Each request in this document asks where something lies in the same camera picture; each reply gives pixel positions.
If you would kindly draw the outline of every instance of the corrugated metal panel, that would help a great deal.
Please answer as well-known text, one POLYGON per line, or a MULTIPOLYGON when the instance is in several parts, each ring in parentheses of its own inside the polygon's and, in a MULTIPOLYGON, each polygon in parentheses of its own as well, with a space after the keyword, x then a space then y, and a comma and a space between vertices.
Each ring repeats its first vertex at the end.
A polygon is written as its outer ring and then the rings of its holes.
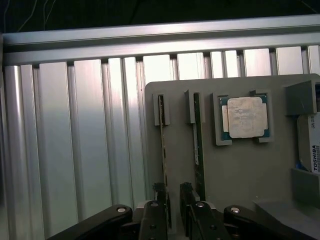
MULTIPOLYGON (((307 25, 306 18, 303 20, 298 24, 295 19, 297 28, 307 25)), ((260 20, 246 21, 252 29, 263 27, 260 20)), ((202 39, 192 28, 197 26, 201 32, 201 24, 184 23, 178 24, 180 30, 191 25, 189 31, 177 30, 181 35, 187 32, 182 40, 169 39, 171 32, 162 36, 163 41, 159 38, 159 41, 130 43, 125 39, 128 42, 123 44, 99 46, 92 46, 88 41, 82 48, 53 47, 6 53, 5 91, 2 87, 0 94, 2 109, 4 93, 7 105, 7 111, 2 111, 3 116, 7 115, 2 125, 3 138, 9 142, 1 145, 6 150, 1 158, 7 202, 7 212, 3 213, 6 211, 3 204, 2 214, 8 215, 8 221, 1 224, 8 231, 2 230, 0 234, 5 236, 9 232, 12 240, 44 239, 111 204, 134 207, 153 197, 152 183, 146 181, 145 171, 148 164, 146 84, 319 74, 320 29, 275 34, 271 23, 277 22, 270 21, 269 27, 263 22, 267 35, 208 35, 202 39)), ((227 23, 225 29, 221 23, 212 26, 211 30, 202 29, 202 33, 223 30, 230 34, 231 25, 227 23)), ((154 27, 149 35, 160 31, 156 31, 159 25, 154 27)), ((124 35, 121 30, 116 32, 120 37, 124 35)), ((96 34, 97 38, 102 37, 101 32, 96 34)), ((13 36, 10 34, 8 38, 12 46, 23 45, 12 42, 13 36)), ((27 39, 26 48, 32 42, 27 39)))
POLYGON ((7 240, 9 238, 9 229, 8 229, 8 204, 7 204, 7 188, 11 185, 6 181, 6 174, 8 174, 5 165, 4 159, 5 156, 5 142, 4 139, 7 139, 6 133, 6 113, 5 111, 5 92, 4 92, 4 79, 3 79, 3 36, 0 33, 0 239, 7 240))

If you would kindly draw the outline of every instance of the gray block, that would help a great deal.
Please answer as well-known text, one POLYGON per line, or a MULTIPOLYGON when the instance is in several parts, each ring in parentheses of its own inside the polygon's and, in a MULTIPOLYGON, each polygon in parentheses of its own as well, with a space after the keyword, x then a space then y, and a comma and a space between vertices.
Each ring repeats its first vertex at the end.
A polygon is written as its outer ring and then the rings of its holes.
POLYGON ((269 129, 269 137, 257 137, 257 141, 259 143, 268 143, 274 141, 274 111, 273 111, 273 103, 272 103, 272 94, 269 89, 254 89, 250 91, 250 96, 255 97, 259 95, 266 95, 267 104, 266 104, 266 114, 268 120, 268 129, 269 129))
POLYGON ((320 84, 318 77, 312 74, 308 81, 285 87, 288 116, 317 113, 316 84, 320 84))
POLYGON ((201 111, 201 121, 204 123, 206 116, 205 116, 205 107, 204 107, 204 96, 199 91, 192 91, 187 90, 185 93, 186 99, 186 122, 188 124, 196 123, 196 116, 195 116, 195 97, 194 94, 199 94, 200 98, 200 111, 201 111))
POLYGON ((320 175, 291 169, 292 194, 296 201, 320 209, 320 175))

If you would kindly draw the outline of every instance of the bolt head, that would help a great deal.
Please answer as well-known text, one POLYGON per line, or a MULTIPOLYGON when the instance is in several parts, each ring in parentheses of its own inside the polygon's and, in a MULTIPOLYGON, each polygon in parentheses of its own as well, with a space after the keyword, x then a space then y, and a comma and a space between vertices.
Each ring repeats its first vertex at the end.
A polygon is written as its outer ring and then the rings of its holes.
POLYGON ((120 208, 117 209, 117 211, 118 211, 119 213, 123 213, 123 212, 126 211, 126 209, 125 209, 124 207, 120 207, 120 208))
POLYGON ((205 204, 203 202, 197 202, 196 205, 199 207, 199 208, 203 208, 205 206, 205 204))
POLYGON ((237 208, 237 207, 232 207, 230 210, 231 210, 231 212, 233 212, 233 213, 235 213, 235 214, 240 213, 240 209, 237 208))

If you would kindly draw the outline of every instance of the gray 3d-printed holder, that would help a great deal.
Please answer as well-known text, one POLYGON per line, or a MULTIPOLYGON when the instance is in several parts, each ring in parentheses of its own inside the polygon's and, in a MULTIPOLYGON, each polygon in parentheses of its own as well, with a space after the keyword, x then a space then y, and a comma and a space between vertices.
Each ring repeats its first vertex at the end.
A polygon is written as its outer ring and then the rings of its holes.
POLYGON ((285 87, 286 114, 288 116, 317 113, 317 84, 320 84, 319 79, 311 79, 285 87))
POLYGON ((291 169, 294 200, 320 209, 320 175, 300 169, 291 169))
POLYGON ((185 93, 185 99, 186 99, 186 122, 188 124, 194 124, 196 123, 196 116, 195 116, 195 94, 199 94, 200 96, 200 108, 201 108, 201 119, 202 122, 205 122, 206 116, 205 116, 205 107, 204 107, 204 98, 201 92, 198 91, 192 91, 187 90, 185 93))
MULTIPOLYGON (((230 205, 254 209, 255 200, 292 198, 291 169, 299 161, 297 149, 297 126, 290 110, 288 92, 294 85, 304 82, 320 82, 316 74, 257 76, 220 79, 197 79, 151 82, 145 87, 145 110, 148 132, 147 169, 151 185, 163 182, 162 147, 160 128, 155 126, 154 95, 161 93, 167 99, 170 124, 163 128, 168 191, 172 217, 180 221, 180 184, 192 183, 195 187, 195 151, 190 110, 186 107, 186 92, 201 93, 204 107, 202 123, 204 182, 206 201, 219 211, 230 205), (220 144, 220 117, 215 113, 216 96, 230 98, 250 97, 257 93, 272 96, 267 110, 268 125, 272 123, 270 139, 235 138, 231 145, 220 144)), ((302 102, 315 104, 315 95, 302 102)))

